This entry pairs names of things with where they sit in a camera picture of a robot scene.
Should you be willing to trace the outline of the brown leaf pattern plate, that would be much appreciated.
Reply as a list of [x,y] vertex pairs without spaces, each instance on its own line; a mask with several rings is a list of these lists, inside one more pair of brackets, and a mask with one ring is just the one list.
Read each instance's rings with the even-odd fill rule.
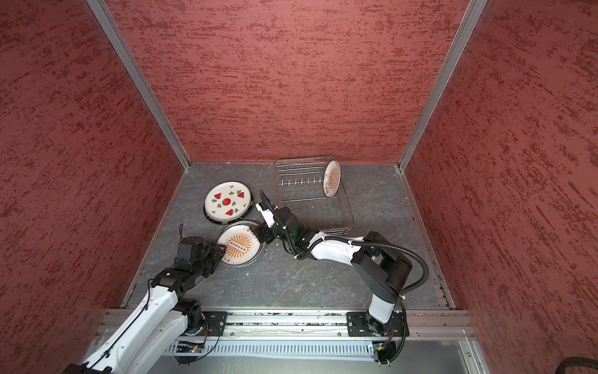
[[341,183],[341,168],[337,160],[331,160],[325,168],[322,189],[327,198],[333,198]]

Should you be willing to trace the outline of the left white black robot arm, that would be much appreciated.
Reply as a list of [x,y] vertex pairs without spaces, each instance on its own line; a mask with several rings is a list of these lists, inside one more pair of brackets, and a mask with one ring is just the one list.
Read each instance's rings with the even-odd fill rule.
[[218,324],[210,324],[197,300],[185,294],[214,273],[226,246],[199,236],[182,238],[172,266],[147,283],[147,292],[115,333],[81,364],[64,373],[148,373],[177,338],[198,336],[207,343]]

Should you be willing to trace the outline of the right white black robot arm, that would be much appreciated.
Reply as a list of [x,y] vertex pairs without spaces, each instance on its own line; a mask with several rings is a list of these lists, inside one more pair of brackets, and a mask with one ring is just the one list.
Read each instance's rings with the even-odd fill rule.
[[278,238],[296,260],[328,260],[351,266],[372,293],[365,315],[369,332],[379,337],[390,334],[392,314],[413,269],[405,249],[377,232],[357,238],[317,232],[303,226],[287,207],[278,209],[261,202],[256,209],[265,221],[257,229],[259,239],[270,243]]

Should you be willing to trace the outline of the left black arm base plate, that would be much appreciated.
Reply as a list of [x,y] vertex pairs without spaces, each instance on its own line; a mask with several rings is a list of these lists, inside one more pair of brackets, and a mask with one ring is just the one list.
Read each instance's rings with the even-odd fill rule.
[[221,337],[227,322],[228,312],[208,311],[188,317],[187,337]]

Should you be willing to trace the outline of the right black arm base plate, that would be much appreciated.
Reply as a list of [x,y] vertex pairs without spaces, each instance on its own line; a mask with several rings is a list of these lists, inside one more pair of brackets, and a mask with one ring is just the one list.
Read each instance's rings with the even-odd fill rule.
[[409,327],[405,327],[404,314],[394,311],[387,323],[381,324],[370,318],[367,312],[349,312],[346,314],[347,331],[350,337],[409,337]]

